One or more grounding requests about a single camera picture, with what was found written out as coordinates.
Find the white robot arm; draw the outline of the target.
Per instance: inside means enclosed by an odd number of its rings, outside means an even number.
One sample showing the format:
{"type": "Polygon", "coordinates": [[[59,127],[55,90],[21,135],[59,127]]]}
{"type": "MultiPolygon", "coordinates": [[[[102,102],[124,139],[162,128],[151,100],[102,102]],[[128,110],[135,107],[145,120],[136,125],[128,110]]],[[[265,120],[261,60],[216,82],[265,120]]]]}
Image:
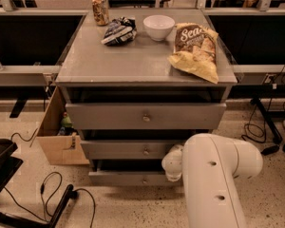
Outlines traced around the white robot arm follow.
{"type": "Polygon", "coordinates": [[[169,181],[183,181],[189,228],[247,228],[234,179],[260,173],[263,159],[253,144],[196,134],[174,145],[161,166],[169,181]]]}

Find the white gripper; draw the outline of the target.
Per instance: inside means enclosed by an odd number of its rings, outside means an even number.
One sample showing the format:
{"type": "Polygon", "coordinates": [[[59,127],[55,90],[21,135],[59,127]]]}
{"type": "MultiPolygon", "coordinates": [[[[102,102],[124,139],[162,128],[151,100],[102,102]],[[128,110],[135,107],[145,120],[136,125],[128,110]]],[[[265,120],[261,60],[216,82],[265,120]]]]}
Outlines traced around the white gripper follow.
{"type": "Polygon", "coordinates": [[[181,179],[181,173],[168,173],[168,172],[166,172],[165,176],[171,182],[176,182],[176,181],[179,181],[181,179]]]}

